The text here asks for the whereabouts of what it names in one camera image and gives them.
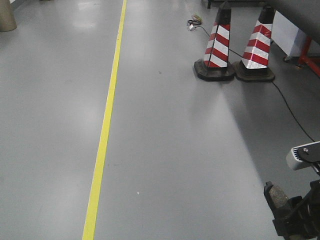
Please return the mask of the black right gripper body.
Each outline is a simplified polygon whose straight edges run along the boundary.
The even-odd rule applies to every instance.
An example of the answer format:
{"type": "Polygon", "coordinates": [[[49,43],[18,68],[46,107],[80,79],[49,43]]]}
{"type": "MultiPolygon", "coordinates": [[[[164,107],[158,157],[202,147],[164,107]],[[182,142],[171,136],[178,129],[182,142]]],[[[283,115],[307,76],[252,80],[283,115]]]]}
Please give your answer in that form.
{"type": "Polygon", "coordinates": [[[289,222],[282,218],[274,222],[278,236],[286,240],[310,240],[320,237],[320,182],[310,182],[310,191],[302,197],[302,201],[295,207],[301,215],[302,221],[289,222]]]}

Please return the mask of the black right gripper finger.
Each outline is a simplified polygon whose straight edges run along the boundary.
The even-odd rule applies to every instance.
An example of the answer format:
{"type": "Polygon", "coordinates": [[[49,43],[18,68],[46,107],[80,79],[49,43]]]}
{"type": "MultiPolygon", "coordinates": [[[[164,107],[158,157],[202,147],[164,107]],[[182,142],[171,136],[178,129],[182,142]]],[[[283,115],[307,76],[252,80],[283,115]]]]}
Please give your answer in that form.
{"type": "Polygon", "coordinates": [[[279,222],[280,219],[288,218],[290,223],[301,222],[301,214],[295,208],[302,200],[300,195],[292,198],[288,198],[286,195],[276,196],[273,200],[273,221],[279,222]]]}

